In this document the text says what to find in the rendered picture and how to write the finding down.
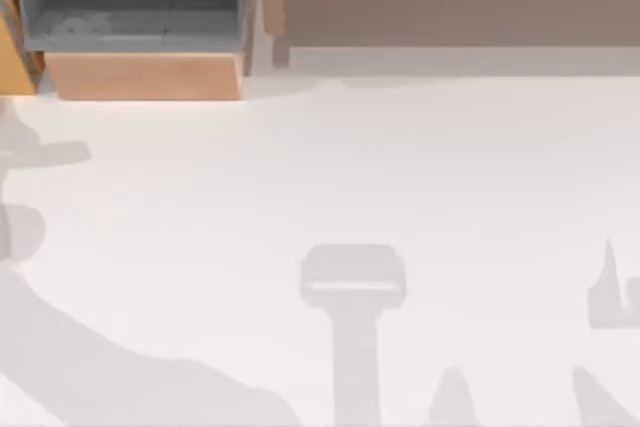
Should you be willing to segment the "pale wooden drawer front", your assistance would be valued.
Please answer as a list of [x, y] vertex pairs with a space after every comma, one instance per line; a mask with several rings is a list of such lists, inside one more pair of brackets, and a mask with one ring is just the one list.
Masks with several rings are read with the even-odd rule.
[[239, 100], [245, 54], [47, 52], [58, 96], [77, 101]]

